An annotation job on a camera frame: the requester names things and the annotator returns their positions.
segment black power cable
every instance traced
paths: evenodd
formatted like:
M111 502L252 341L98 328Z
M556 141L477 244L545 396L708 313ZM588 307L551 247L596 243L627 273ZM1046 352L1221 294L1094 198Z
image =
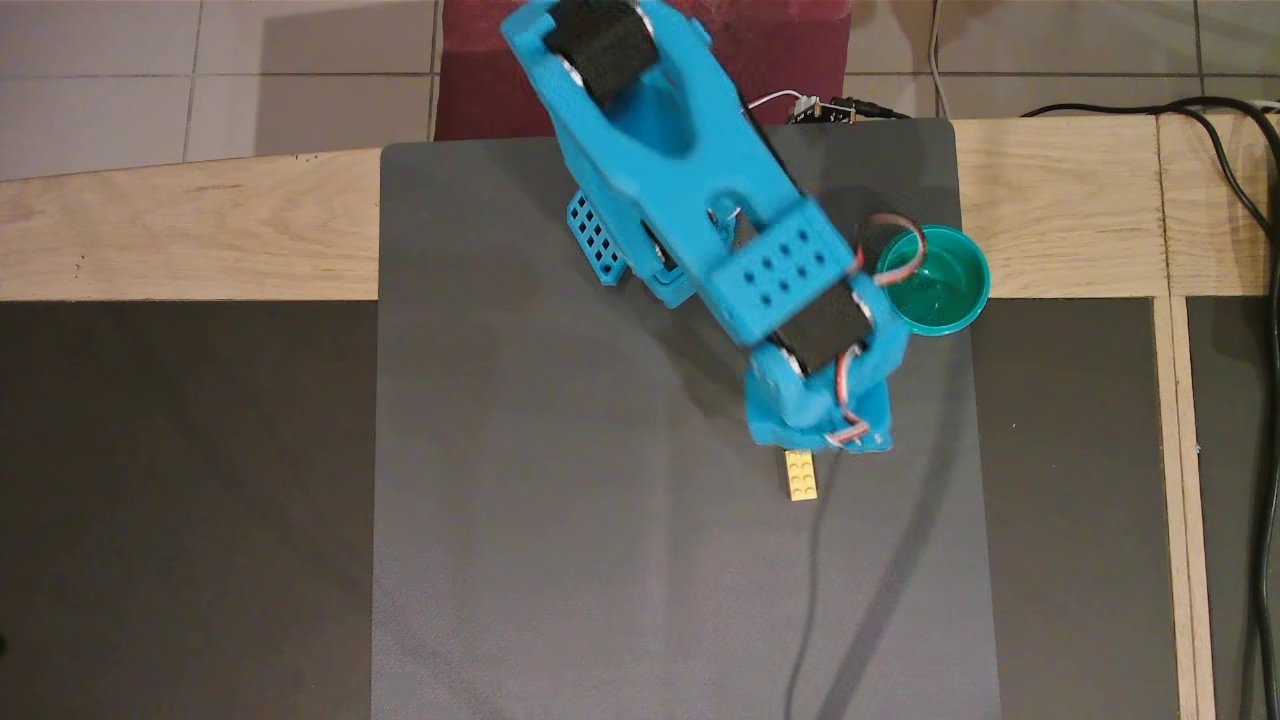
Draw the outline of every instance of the black power cable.
M1253 614L1256 616L1258 628L1258 648L1262 659L1262 682L1266 691L1266 706L1267 706L1267 719L1280 720L1280 697L1276 692L1276 661L1275 661L1275 638L1271 629L1271 607L1267 597L1267 580L1271 574L1271 538L1275 529L1276 520L1276 506L1280 505L1280 220L1268 222L1267 218L1258 209L1258 205L1253 202L1252 199L1240 187L1235 173L1231 170L1231 164L1226 159L1226 152L1222 150L1222 140L1217 135L1217 129L1213 127L1208 119L1201 113L1197 113L1192 108L1225 108L1229 110L1236 110L1248 115L1262 131L1262 136L1266 138L1267 145L1271 147L1271 156L1277 168L1280 168L1280 133L1267 119L1266 114L1258 108L1245 102L1243 100L1236 100L1234 97L1188 97L1185 100L1176 100L1167 105L1147 105L1139 108L1108 108L1103 105L1084 105L1076 102L1047 105L1037 110L1027 113L1024 117L1034 117L1044 113L1052 113L1055 110L1082 110L1089 113L1108 113L1119 115L1161 115L1165 113L1176 113L1179 115L1187 115L1201 124L1207 132L1210 141L1213 143L1213 154L1217 155L1217 163L1222 168L1222 174L1226 176L1226 182L1231 186L1231 191L1235 192L1236 197L1244 205L1249 215L1257 220L1262 232L1267 237L1267 242L1271 246L1271 287L1270 287L1270 332L1271 342L1268 343L1268 351L1271 355L1271 387L1270 392L1270 407L1267 413L1267 423L1270 425L1271 434L1271 447L1268 448L1268 473L1260 479L1262 483L1262 493L1260 496L1263 498L1263 503L1258 507L1258 516L1254 523L1254 544L1253 544L1253 557L1252 557L1252 598L1253 598ZM1274 215L1280 214L1280 210L1271 208ZM1244 678L1244 683L1249 683L1251 678Z

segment white wire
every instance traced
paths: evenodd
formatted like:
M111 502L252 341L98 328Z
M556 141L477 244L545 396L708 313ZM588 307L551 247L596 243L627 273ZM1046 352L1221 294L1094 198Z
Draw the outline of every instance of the white wire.
M933 27L929 29L929 74L933 76L933 87L938 91L938 101L942 102L942 117L951 119L951 105L947 102L947 94L942 90L942 76L938 74L938 15L942 10L942 0L933 0Z
M760 105L764 105L769 100L773 100L773 99L777 99L777 97L782 97L783 95L790 95L791 97L795 97L796 100L804 100L804 95L800 95L799 92L796 92L794 90L780 90L777 92L771 92L771 94L768 94L764 97L760 97L758 100L753 100L748 105L748 108L749 109L759 108Z

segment blue robotic arm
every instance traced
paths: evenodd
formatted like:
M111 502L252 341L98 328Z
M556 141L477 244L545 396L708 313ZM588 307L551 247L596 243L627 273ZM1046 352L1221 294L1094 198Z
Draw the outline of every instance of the blue robotic arm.
M579 183L566 219L600 282L630 269L668 307L701 297L750 352L758 443L888 450L886 380L908 328L787 174L703 27L657 0L535 0L502 31ZM744 220L759 234L740 247Z

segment dark red fabric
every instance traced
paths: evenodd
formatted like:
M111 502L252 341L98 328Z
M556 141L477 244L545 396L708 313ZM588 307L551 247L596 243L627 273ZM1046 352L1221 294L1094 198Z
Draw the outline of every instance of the dark red fabric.
M436 140L538 137L550 119L498 26L520 0L447 0ZM712 51L748 99L776 90L840 95L849 47L849 0L675 0L712 35ZM777 100L756 117L786 119Z

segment wooden table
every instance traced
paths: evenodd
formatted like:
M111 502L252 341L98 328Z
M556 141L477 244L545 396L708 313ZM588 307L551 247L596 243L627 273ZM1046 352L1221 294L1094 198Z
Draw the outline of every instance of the wooden table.
M1215 123L1256 197L1261 133ZM1151 297L1181 716L1216 716L1187 305L1262 293L1265 243L1185 118L955 123L993 297ZM379 150L0 183L0 300L374 300Z

